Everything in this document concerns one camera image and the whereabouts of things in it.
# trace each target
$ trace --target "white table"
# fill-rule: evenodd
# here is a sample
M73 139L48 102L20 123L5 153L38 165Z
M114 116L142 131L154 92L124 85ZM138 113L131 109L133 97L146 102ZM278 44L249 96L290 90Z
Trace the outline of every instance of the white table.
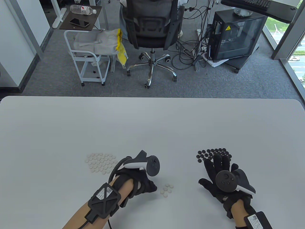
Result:
M0 104L0 228L62 228L108 180L84 162L156 155L157 186L111 219L114 229L233 229L198 184L198 150L225 147L257 191L252 206L276 229L303 228L305 113L296 100L6 97Z

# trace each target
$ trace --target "smartphone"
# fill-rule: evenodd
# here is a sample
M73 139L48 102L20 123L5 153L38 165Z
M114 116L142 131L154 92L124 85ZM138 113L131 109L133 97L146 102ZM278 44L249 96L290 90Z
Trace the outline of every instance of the smartphone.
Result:
M79 20L79 19L76 19L76 18L73 18L70 21L70 23L73 24L73 25L77 25L77 26L83 27L83 28L86 28L88 25L90 25L89 22L83 21L83 20Z

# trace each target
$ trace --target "finger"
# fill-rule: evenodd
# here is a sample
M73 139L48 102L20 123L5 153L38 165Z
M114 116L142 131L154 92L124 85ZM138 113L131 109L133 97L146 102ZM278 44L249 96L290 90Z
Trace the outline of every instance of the finger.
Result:
M213 166L213 163L210 160L204 160L204 167L206 168L206 172L208 173L209 178L214 183L217 173Z
M238 164L233 163L231 166L231 172L233 172L236 169L238 169Z
M219 173L220 171L222 171L222 165L221 165L221 156L216 154L214 155L214 167L216 170L216 173Z
M229 157L227 155L224 155L222 157L222 169L230 171L230 160L229 160Z
M198 181L199 184L201 184L206 190L208 190L213 197L216 196L217 194L217 188L215 185L213 185L209 180L207 179L204 179L204 178L201 178L199 181Z

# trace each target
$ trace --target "forearm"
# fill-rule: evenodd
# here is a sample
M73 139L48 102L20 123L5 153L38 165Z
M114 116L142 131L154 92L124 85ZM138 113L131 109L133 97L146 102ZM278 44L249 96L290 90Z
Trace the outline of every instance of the forearm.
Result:
M124 185L119 190L119 193L121 194L121 200L119 201L118 205L120 205L123 200L131 193L133 190L133 180L129 179L124 183ZM82 226L85 222L85 215L90 211L90 208L88 207L88 202L86 202L81 208L71 217L71 219L66 223L66 225L63 227L63 229L78 229L80 226ZM97 218L96 221L91 224L88 223L83 229L102 229L104 225L106 224L107 220L110 216L108 216L106 219Z
M236 227L246 227L246 223L244 221L244 217L249 215L245 208L244 202L242 200L238 200L235 204L233 204L231 208L231 213L233 215Z

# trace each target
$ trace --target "car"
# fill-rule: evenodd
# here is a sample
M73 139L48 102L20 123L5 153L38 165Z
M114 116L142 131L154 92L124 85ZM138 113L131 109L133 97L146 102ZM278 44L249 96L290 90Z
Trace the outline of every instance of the car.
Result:
M300 61L300 58L298 58L297 56L291 56L289 58L289 61Z

